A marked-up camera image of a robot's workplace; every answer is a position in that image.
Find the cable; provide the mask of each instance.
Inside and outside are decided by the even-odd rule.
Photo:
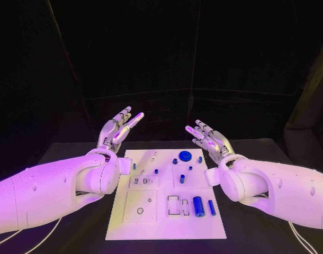
[[[299,236],[299,234],[298,234],[298,232],[296,232],[296,230],[295,230],[295,228],[294,228],[294,225],[292,225],[292,223],[291,223],[289,221],[288,221],[288,224],[289,224],[289,227],[291,227],[294,236],[295,236],[295,238],[298,239],[301,245],[304,246],[304,248],[307,249],[307,251],[309,252],[309,254],[317,254],[317,251],[315,251],[314,247],[309,245],[309,243],[308,243],[308,242],[304,240],[304,238]],[[304,242],[305,242],[307,245],[309,246],[312,252],[308,250],[308,248],[307,248],[307,246],[304,245],[301,239],[304,240]]]
[[[21,230],[18,230],[11,236],[8,236],[2,241],[0,241],[0,244],[5,242],[11,237],[14,237],[20,232]]]
[[[56,226],[57,226],[60,220],[61,220],[61,218],[59,218],[57,223],[56,223],[56,225],[54,225],[54,227],[53,227],[50,233],[48,233],[47,236],[44,237],[44,239],[41,240],[41,242],[40,242],[24,254],[30,253],[30,252],[40,246],[40,244],[44,242],[44,240],[47,239],[47,237],[51,235],[51,232],[54,231]]]

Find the white pegboard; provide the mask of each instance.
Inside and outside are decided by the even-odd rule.
[[[105,240],[226,238],[213,188],[203,176],[204,159],[198,163],[201,149],[185,150],[191,153],[188,162],[178,160],[178,149],[126,150],[125,157],[132,159],[135,170],[119,178]],[[185,176],[183,184],[180,174]],[[168,216],[168,196],[178,196],[178,216]],[[204,217],[196,217],[194,196],[201,197]],[[188,216],[183,213],[183,200],[187,200]],[[213,201],[214,216],[208,200]]]

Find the black table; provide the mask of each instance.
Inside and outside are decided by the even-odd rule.
[[[291,161],[270,139],[230,140],[234,153],[249,159],[286,163]],[[82,156],[95,143],[53,143],[40,164]],[[197,148],[190,141],[123,142],[126,149]],[[203,151],[207,167],[216,166]],[[213,187],[223,221],[226,240],[141,240],[105,241],[115,192],[61,218],[56,230],[31,253],[307,253],[294,237],[286,221],[257,209],[232,202],[220,187]],[[24,253],[46,237],[56,221],[23,230],[0,245],[0,253]],[[323,254],[323,230],[295,226],[298,233]],[[0,235],[0,241],[11,235]]]

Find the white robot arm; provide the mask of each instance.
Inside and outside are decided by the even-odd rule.
[[[208,185],[220,184],[232,201],[301,226],[323,229],[323,173],[304,167],[249,160],[234,154],[217,131],[198,120],[196,124],[194,129],[185,126],[185,130],[217,163],[217,168],[204,171]]]
[[[108,121],[97,147],[85,156],[27,168],[0,181],[0,233],[51,222],[113,192],[119,175],[131,173],[132,165],[132,160],[115,153],[144,117],[139,113],[125,123],[129,111],[126,107]]]

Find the blue knob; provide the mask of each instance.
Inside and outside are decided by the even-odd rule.
[[[191,159],[191,153],[188,151],[181,151],[178,154],[178,159],[181,161],[188,161]]]

